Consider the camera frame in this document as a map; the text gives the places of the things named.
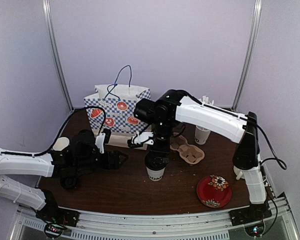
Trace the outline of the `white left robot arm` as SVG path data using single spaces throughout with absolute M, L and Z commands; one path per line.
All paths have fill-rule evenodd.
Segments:
M 62 211 L 51 193 L 26 186 L 8 176 L 59 178 L 64 189 L 73 189 L 80 176 L 93 173 L 97 168 L 117 170 L 129 158 L 120 151 L 105 150 L 110 135 L 108 129 L 98 136 L 84 129 L 72 138 L 58 138 L 52 148 L 41 153 L 0 148 L 0 197 L 41 210 L 51 222 L 59 221 Z

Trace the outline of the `white paper cup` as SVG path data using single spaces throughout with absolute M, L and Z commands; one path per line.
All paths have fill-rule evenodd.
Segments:
M 70 139 L 67 137 L 59 137 L 56 142 L 54 143 L 54 145 L 52 146 L 52 149 L 54 151 L 62 151 L 63 149 L 65 149 L 66 147 L 68 147 L 70 145 Z
M 165 166 L 157 167 L 157 168 L 147 166 L 146 171 L 147 171 L 148 178 L 154 182 L 160 181 L 164 176 L 165 168 L 166 168 Z

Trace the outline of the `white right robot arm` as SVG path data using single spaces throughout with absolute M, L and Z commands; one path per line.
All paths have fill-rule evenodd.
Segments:
M 247 208 L 246 216 L 256 221 L 266 212 L 267 193 L 261 171 L 255 113 L 231 112 L 202 103 L 185 90 L 170 89 L 157 101 L 141 99 L 133 115 L 147 125 L 153 125 L 154 129 L 137 133 L 129 140 L 129 145 L 150 145 L 147 160 L 160 166 L 168 163 L 170 138 L 173 128 L 180 123 L 205 128 L 236 143 L 232 162 L 242 171 L 248 189 L 251 206 Z

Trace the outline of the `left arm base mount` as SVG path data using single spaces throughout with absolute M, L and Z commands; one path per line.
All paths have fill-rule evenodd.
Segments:
M 80 213 L 76 210 L 60 208 L 55 199 L 47 198 L 44 207 L 36 210 L 36 216 L 43 221 L 62 227 L 76 227 Z

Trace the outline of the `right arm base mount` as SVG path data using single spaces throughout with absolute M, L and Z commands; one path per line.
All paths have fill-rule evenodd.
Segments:
M 269 205 L 269 195 L 266 195 L 265 202 L 262 204 L 251 203 L 247 207 L 230 210 L 228 214 L 232 226 L 246 225 L 270 218 L 273 214 Z

